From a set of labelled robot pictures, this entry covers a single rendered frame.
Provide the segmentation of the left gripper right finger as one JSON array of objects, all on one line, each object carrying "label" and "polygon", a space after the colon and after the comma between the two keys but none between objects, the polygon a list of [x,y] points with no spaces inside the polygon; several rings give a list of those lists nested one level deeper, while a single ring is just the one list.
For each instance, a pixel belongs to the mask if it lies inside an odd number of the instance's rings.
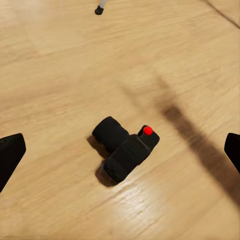
[{"label": "left gripper right finger", "polygon": [[229,133],[227,135],[224,151],[240,173],[240,135]]}]

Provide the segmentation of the digital camera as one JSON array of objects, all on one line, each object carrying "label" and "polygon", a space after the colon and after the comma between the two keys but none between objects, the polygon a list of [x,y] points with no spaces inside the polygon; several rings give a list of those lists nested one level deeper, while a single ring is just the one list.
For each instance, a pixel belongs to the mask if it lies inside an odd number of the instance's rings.
[{"label": "digital camera", "polygon": [[160,137],[145,124],[137,134],[129,134],[113,117],[103,119],[92,135],[108,152],[101,174],[113,186],[118,185],[151,154]]}]

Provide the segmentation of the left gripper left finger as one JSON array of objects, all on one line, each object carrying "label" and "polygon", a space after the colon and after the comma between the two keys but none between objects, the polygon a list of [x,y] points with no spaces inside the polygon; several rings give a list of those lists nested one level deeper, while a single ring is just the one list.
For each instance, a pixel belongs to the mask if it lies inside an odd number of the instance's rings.
[{"label": "left gripper left finger", "polygon": [[22,133],[0,138],[0,193],[26,153]]}]

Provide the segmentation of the camera tripod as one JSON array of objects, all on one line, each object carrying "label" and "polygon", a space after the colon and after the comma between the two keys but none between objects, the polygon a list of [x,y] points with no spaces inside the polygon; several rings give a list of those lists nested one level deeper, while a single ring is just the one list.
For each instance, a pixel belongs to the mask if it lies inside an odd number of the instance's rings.
[{"label": "camera tripod", "polygon": [[102,15],[103,10],[104,10],[103,7],[104,7],[106,1],[107,1],[107,0],[101,0],[100,5],[98,5],[97,9],[95,10],[95,13],[96,13],[97,15]]}]

